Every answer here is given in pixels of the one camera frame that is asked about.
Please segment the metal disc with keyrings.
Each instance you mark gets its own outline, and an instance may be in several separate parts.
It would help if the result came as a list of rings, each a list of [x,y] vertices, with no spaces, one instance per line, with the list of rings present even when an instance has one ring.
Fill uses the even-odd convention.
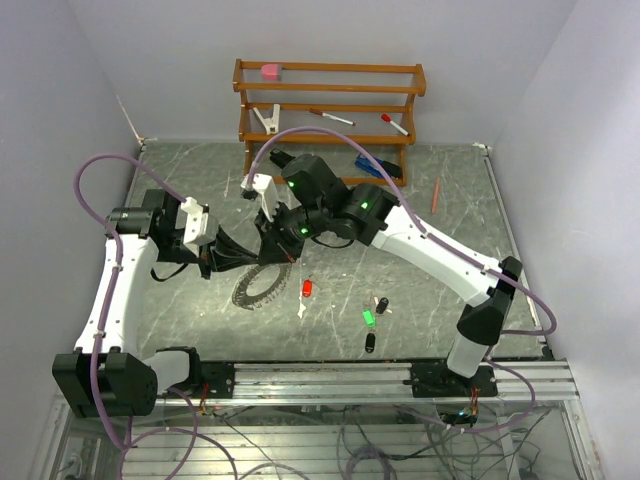
[[[232,303],[248,311],[262,308],[283,291],[291,269],[290,264],[250,267],[236,282]]]

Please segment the red key tag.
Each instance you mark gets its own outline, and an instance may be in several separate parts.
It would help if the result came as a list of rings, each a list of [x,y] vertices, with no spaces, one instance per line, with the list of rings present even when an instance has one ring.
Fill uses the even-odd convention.
[[[312,280],[311,277],[307,277],[302,282],[301,296],[303,298],[310,298],[313,293],[313,288],[314,288],[314,281]]]

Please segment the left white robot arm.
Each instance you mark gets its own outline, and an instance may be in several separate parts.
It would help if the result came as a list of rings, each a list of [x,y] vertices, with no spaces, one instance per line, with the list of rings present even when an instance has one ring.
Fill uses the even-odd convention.
[[[166,347],[141,360],[138,324],[147,284],[156,263],[180,270],[213,273],[253,265],[258,257],[222,228],[198,240],[204,214],[190,204],[190,229],[176,225],[179,201],[162,189],[149,189],[138,207],[120,207],[107,217],[119,234],[105,244],[105,264],[89,319],[72,352],[56,355],[52,374],[73,413],[95,418],[102,400],[110,417],[146,416],[169,388],[192,397],[203,387],[202,362],[193,347]]]

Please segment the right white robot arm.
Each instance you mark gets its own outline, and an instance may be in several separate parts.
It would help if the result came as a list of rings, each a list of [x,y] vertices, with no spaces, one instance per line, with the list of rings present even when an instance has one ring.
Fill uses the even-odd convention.
[[[477,253],[408,213],[399,198],[374,184],[347,187],[326,162],[304,154],[291,160],[282,177],[299,205],[280,201],[269,175],[246,176],[247,198],[258,196],[255,226],[262,265],[298,259],[306,241],[331,232],[393,254],[438,279],[464,301],[457,334],[440,373],[450,394],[465,394],[488,350],[498,343],[516,291],[522,264]]]

